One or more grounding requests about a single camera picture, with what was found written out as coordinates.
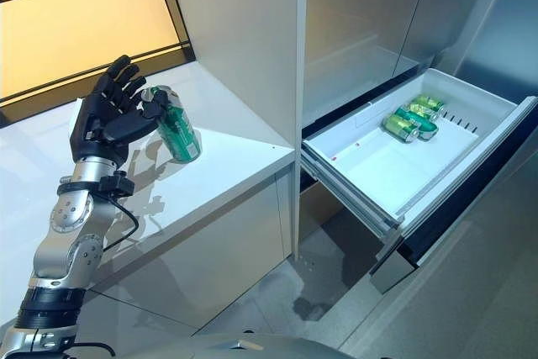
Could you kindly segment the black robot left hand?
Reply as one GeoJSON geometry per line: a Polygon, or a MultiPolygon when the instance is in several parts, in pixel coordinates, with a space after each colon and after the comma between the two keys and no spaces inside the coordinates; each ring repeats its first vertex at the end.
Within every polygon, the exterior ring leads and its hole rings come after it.
{"type": "Polygon", "coordinates": [[[72,159],[98,157],[120,167],[129,155],[129,145],[157,129],[169,104],[159,90],[150,101],[142,99],[146,79],[127,55],[116,59],[98,78],[82,100],[70,136],[72,159]]]}

